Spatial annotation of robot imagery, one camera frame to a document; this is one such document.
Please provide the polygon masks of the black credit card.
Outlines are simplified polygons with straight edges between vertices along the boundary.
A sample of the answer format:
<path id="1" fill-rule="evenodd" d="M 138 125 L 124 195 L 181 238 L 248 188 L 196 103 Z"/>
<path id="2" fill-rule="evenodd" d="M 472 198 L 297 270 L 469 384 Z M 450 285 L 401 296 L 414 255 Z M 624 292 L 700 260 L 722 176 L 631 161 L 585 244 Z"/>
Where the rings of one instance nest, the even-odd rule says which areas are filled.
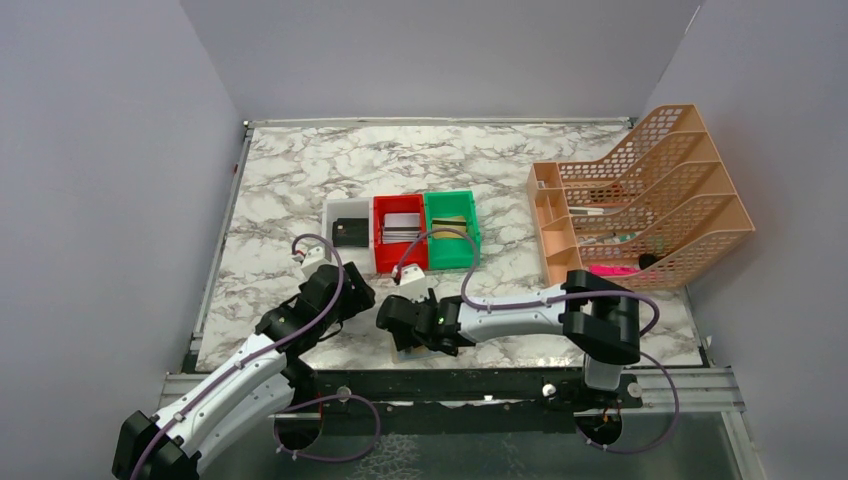
<path id="1" fill-rule="evenodd" d="M 368 218 L 342 217 L 331 227 L 332 243 L 335 247 L 367 248 L 370 244 Z"/>

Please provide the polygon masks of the white card stack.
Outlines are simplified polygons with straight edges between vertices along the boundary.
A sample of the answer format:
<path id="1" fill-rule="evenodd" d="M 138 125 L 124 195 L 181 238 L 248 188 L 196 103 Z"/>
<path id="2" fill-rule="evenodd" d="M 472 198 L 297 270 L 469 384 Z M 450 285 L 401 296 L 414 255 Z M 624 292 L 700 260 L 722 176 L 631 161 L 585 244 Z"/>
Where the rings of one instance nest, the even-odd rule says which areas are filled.
<path id="1" fill-rule="evenodd" d="M 410 243 L 421 233 L 419 213 L 387 213 L 383 216 L 381 225 L 381 242 L 383 244 Z"/>

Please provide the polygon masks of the green white pen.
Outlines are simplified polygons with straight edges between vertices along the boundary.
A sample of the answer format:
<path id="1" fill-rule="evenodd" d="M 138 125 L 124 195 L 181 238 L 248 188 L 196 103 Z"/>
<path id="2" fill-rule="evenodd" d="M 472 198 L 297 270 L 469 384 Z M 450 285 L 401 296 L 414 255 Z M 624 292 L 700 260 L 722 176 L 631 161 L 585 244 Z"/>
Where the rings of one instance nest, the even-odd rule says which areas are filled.
<path id="1" fill-rule="evenodd" d="M 629 232 L 629 233 L 615 233 L 610 232 L 609 234 L 603 235 L 598 238 L 599 243 L 603 244 L 618 244 L 624 243 L 634 239 L 638 235 L 638 232 Z"/>

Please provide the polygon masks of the orange mesh file organizer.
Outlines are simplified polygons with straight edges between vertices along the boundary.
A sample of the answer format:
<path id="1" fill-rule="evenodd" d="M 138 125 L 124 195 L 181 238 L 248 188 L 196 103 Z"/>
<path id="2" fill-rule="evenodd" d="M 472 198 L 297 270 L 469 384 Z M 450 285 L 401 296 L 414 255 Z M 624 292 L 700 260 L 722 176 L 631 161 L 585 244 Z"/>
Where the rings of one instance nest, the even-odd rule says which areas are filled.
<path id="1" fill-rule="evenodd" d="M 641 269 L 608 277 L 631 290 L 682 288 L 755 230 L 693 104 L 653 109 L 598 160 L 534 163 L 526 191 L 548 285 L 611 265 Z"/>

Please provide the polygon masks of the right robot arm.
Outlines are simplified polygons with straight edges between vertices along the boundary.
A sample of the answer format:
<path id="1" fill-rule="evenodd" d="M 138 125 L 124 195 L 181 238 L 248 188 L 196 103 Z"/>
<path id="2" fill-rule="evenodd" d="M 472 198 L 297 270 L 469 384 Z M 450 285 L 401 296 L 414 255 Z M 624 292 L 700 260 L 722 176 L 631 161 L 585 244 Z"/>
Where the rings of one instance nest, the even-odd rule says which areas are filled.
<path id="1" fill-rule="evenodd" d="M 586 270 L 564 283 L 529 294 L 436 298 L 414 301 L 390 295 L 381 304 L 378 329 L 391 334 L 399 350 L 423 346 L 455 356 L 460 348 L 501 337 L 561 336 L 584 354 L 577 380 L 579 398 L 600 407 L 612 399 L 626 366 L 641 358 L 640 305 L 644 297 Z"/>

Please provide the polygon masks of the pink highlighter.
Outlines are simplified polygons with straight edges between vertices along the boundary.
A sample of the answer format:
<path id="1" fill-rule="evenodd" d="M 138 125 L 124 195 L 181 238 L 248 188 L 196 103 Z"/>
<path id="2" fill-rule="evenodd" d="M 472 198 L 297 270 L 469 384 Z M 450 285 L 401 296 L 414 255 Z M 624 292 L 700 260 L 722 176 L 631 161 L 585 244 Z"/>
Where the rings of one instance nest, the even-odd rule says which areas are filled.
<path id="1" fill-rule="evenodd" d="M 618 277 L 640 273 L 641 269 L 633 266 L 590 265 L 588 271 L 601 277 Z"/>

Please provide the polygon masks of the beige card holder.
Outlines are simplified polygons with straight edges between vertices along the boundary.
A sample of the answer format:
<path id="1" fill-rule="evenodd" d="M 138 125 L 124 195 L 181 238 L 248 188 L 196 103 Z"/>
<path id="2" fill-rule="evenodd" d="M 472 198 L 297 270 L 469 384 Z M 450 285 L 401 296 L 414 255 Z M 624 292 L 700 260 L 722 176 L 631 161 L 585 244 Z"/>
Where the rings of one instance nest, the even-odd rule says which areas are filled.
<path id="1" fill-rule="evenodd" d="M 392 362 L 395 364 L 427 360 L 440 356 L 441 353 L 428 349 L 426 346 L 409 347 L 391 353 Z"/>

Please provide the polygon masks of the aluminium frame rail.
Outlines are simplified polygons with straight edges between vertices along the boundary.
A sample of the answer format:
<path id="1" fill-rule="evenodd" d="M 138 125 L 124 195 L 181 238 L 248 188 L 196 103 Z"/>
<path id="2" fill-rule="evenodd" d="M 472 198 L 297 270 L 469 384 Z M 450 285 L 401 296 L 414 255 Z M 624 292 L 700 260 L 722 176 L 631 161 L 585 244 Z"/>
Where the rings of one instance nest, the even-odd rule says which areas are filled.
<path id="1" fill-rule="evenodd" d="M 673 411 L 673 395 L 666 376 L 659 369 L 630 369 L 640 385 L 641 413 Z M 730 368 L 673 368 L 669 371 L 675 385 L 681 413 L 745 412 L 747 405 Z M 168 373 L 165 375 L 157 407 L 172 404 L 199 385 L 207 374 Z"/>

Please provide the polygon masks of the red plastic bin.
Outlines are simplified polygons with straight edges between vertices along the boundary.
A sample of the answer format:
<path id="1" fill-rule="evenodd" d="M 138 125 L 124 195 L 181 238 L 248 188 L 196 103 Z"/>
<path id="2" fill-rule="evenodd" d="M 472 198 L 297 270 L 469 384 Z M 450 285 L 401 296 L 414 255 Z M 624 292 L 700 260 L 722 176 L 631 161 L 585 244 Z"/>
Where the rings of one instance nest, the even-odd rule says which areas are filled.
<path id="1" fill-rule="evenodd" d="M 387 213 L 405 212 L 420 214 L 422 233 L 425 227 L 425 209 L 422 194 L 375 196 L 373 198 L 374 255 L 378 273 L 391 273 L 412 244 L 412 242 L 395 244 L 383 244 L 381 242 L 383 216 Z"/>

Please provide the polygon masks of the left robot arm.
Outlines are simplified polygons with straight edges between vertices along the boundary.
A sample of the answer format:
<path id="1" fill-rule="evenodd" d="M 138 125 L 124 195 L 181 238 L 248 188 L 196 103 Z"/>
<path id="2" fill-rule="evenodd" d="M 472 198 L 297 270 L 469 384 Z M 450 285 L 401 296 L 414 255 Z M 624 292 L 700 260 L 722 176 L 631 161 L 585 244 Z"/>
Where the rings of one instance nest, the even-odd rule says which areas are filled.
<path id="1" fill-rule="evenodd" d="M 317 412 L 320 388 L 301 355 L 333 325 L 371 309 L 375 292 L 357 266 L 324 264 L 266 312 L 237 352 L 181 398 L 122 424 L 111 467 L 117 479 L 197 479 L 236 440 L 273 413 Z"/>

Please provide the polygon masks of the green plastic bin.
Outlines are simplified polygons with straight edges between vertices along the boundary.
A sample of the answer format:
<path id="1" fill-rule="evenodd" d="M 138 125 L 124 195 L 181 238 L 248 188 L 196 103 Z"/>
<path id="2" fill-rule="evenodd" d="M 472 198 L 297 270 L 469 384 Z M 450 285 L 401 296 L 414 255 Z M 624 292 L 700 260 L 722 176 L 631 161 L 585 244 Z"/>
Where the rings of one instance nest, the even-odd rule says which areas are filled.
<path id="1" fill-rule="evenodd" d="M 462 215 L 468 221 L 469 233 L 467 235 L 477 247 L 481 246 L 481 231 L 477 218 L 476 201 L 470 190 L 426 192 L 423 198 L 428 230 L 432 230 L 431 221 L 433 217 Z M 474 251 L 463 237 L 461 239 L 434 240 L 430 235 L 427 243 L 430 270 L 460 269 L 472 265 Z"/>

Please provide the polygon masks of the gold credit card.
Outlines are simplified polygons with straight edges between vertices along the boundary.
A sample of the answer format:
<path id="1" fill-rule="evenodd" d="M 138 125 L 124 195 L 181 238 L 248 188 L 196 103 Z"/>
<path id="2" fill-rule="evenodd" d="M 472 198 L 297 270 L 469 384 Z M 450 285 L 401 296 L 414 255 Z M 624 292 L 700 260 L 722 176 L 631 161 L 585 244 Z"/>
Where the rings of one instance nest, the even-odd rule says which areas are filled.
<path id="1" fill-rule="evenodd" d="M 431 229 L 434 240 L 461 239 L 469 233 L 467 218 L 462 215 L 433 217 Z"/>

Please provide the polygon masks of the black mounting rail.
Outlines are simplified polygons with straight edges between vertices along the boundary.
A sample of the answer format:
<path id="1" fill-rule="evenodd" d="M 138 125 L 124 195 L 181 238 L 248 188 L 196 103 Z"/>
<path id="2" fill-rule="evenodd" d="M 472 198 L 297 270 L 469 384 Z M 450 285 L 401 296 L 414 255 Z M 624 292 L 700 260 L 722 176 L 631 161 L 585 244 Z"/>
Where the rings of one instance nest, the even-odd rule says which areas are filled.
<path id="1" fill-rule="evenodd" d="M 622 411 L 642 402 L 624 373 L 611 391 L 590 388 L 577 368 L 314 370 L 302 360 L 236 393 L 226 419 L 269 420 L 294 450 L 319 439 L 388 435 L 588 433 L 611 444 Z"/>

